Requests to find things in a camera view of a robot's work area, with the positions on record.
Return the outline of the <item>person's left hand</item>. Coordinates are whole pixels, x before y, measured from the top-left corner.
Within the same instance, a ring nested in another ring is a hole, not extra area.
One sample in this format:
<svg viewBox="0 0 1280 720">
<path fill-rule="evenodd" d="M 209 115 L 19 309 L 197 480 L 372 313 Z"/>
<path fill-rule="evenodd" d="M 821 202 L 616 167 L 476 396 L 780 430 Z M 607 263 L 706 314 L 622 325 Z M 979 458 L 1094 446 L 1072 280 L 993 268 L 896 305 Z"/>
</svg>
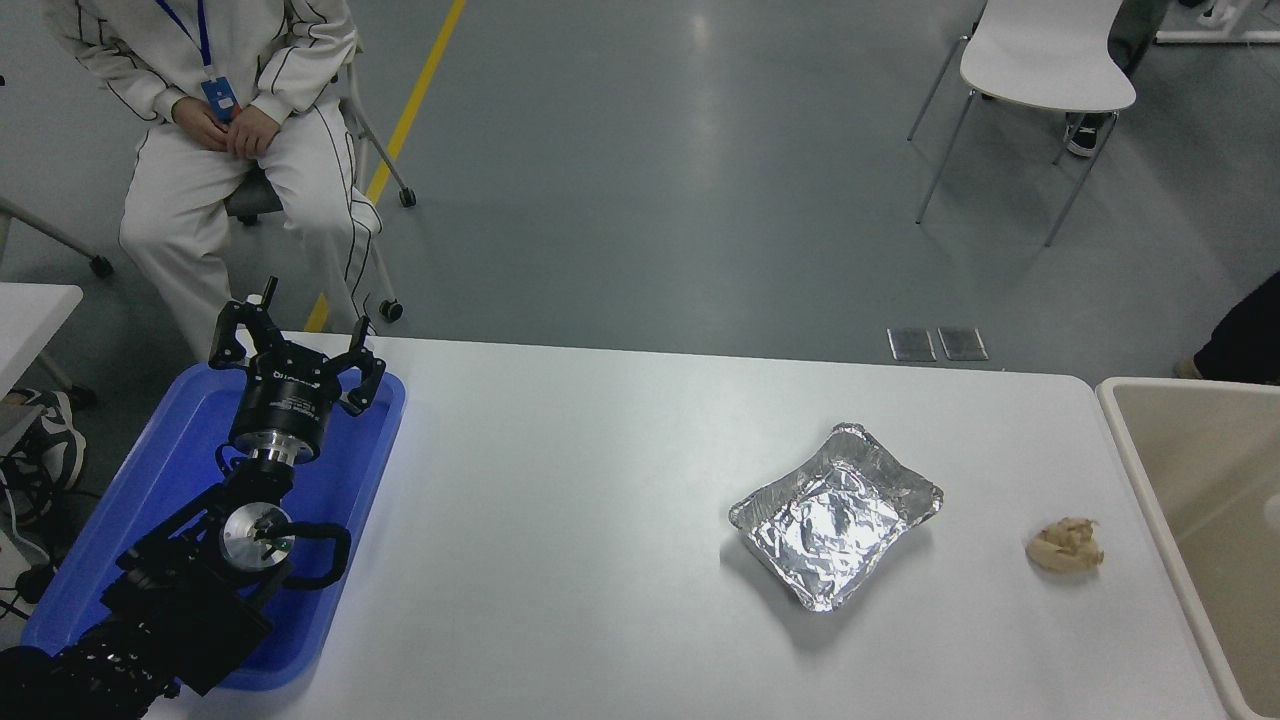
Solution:
<svg viewBox="0 0 1280 720">
<path fill-rule="evenodd" d="M 280 124 L 255 105 L 243 109 L 227 127 L 227 151 L 239 159 L 257 160 L 270 147 Z"/>
</svg>

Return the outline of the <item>person's right hand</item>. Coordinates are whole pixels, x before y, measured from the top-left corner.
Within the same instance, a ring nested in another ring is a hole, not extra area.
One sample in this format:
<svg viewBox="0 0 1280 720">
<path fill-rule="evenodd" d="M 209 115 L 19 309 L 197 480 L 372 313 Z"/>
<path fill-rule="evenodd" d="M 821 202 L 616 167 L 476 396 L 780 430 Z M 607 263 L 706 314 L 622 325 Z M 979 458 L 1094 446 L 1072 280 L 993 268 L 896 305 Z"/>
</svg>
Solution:
<svg viewBox="0 0 1280 720">
<path fill-rule="evenodd" d="M 215 152 L 229 151 L 229 126 L 218 119 L 206 101 L 182 97 L 173 104 L 172 118 L 201 147 Z"/>
</svg>

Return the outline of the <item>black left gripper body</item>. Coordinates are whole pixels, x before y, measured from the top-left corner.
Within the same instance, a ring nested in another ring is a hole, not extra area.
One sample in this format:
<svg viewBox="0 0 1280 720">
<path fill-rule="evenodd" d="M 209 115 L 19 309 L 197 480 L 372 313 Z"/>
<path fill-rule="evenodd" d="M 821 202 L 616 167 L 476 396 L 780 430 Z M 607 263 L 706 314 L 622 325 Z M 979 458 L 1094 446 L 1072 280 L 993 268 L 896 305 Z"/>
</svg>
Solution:
<svg viewBox="0 0 1280 720">
<path fill-rule="evenodd" d="M 250 360 L 246 387 L 229 441 L 250 447 L 268 432 L 289 436 L 308 447 L 323 445 L 332 406 L 340 393 L 338 373 L 317 352 L 260 354 Z"/>
</svg>

